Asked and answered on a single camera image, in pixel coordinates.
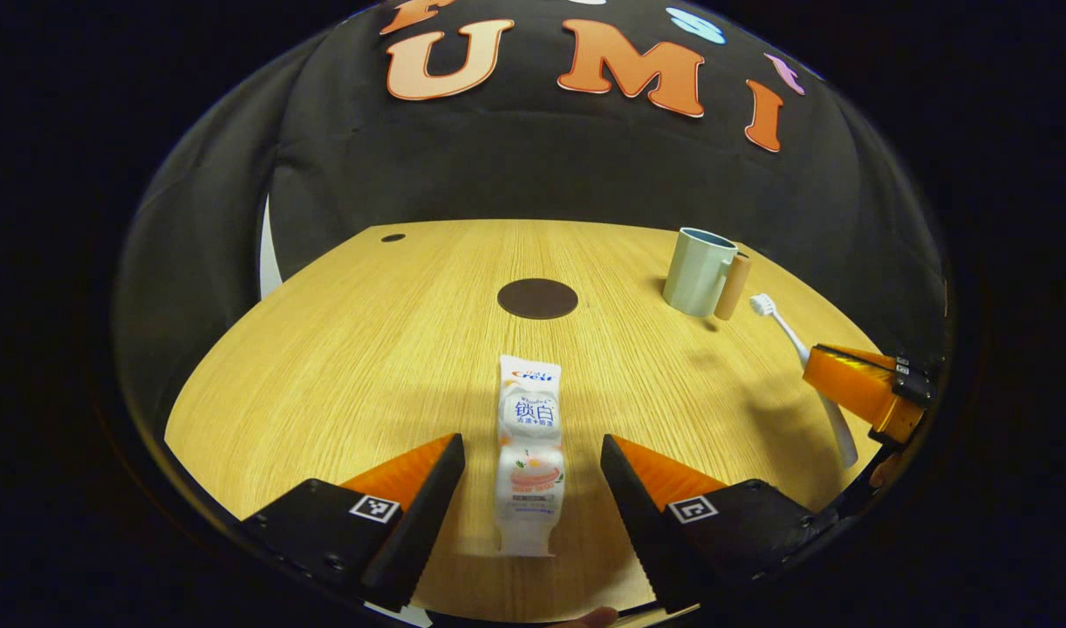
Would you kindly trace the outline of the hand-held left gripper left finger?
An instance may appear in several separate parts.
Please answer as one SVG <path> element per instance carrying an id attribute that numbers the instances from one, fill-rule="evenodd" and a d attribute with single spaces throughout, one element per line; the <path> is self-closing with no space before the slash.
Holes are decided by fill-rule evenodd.
<path id="1" fill-rule="evenodd" d="M 401 611 L 410 603 L 465 468 L 445 434 L 349 481 L 301 481 L 245 520 L 247 540 L 339 597 Z"/>

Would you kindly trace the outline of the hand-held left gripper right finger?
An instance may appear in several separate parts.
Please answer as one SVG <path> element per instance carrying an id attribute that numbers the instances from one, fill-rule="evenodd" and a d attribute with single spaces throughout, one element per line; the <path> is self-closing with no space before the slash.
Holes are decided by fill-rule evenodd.
<path id="1" fill-rule="evenodd" d="M 752 597 L 840 521 L 835 510 L 804 508 L 766 481 L 725 484 L 619 434 L 602 440 L 605 485 L 664 611 Z"/>

